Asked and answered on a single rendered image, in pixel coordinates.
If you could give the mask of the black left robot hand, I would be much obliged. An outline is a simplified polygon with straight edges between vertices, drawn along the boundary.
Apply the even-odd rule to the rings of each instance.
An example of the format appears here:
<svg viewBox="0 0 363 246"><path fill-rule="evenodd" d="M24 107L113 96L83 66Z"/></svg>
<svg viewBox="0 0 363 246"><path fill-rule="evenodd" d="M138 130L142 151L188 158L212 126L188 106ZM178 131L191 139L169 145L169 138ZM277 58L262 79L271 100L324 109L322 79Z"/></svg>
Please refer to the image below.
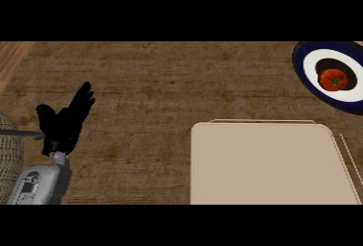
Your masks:
<svg viewBox="0 0 363 246"><path fill-rule="evenodd" d="M46 135L45 156L55 152L70 154L74 151L94 103L92 83L85 82L70 106L60 112L46 104L38 106L41 130Z"/></svg>

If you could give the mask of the blue and white plate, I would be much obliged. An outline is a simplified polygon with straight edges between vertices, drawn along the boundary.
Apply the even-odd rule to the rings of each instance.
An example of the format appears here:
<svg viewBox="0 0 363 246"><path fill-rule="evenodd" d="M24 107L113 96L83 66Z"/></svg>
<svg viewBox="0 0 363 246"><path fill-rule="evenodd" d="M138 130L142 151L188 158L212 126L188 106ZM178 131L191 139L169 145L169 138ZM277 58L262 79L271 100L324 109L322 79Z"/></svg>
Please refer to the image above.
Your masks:
<svg viewBox="0 0 363 246"><path fill-rule="evenodd" d="M294 49L296 73L312 94L342 111L363 115L363 46L355 41L302 41ZM347 86L328 91L319 83L327 69L347 75Z"/></svg>

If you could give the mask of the red tomato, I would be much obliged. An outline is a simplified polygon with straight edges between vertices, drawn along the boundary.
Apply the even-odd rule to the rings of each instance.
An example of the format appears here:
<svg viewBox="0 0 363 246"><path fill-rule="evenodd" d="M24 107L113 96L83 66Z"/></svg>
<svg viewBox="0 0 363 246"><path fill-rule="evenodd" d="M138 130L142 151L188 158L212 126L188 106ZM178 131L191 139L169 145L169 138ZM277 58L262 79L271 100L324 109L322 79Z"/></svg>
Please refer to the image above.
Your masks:
<svg viewBox="0 0 363 246"><path fill-rule="evenodd" d="M327 69L319 75L319 83L325 90L340 91L347 86L347 75L340 69Z"/></svg>

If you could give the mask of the beige tray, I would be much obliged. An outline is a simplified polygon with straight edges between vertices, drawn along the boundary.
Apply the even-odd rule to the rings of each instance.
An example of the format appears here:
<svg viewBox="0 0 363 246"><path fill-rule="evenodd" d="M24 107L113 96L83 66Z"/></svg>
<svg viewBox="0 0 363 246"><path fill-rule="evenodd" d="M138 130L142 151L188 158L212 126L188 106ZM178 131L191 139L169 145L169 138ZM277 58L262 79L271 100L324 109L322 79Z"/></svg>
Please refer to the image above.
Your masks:
<svg viewBox="0 0 363 246"><path fill-rule="evenodd" d="M225 122L193 128L191 202L359 205L330 128L312 121Z"/></svg>

